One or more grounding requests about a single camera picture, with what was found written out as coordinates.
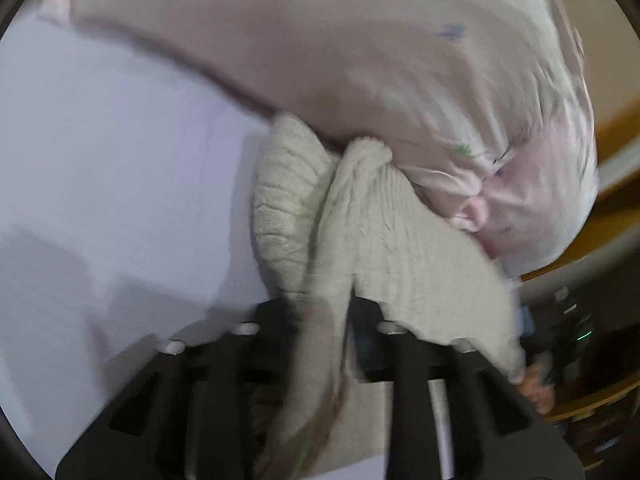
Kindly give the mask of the person's hand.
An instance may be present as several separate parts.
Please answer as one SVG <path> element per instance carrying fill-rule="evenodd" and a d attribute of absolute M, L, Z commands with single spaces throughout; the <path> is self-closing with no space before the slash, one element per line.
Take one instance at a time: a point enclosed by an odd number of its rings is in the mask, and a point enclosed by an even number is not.
<path fill-rule="evenodd" d="M 555 406 L 555 391 L 542 379 L 538 364 L 526 368 L 525 376 L 518 384 L 518 392 L 532 402 L 541 415 L 549 414 Z"/>

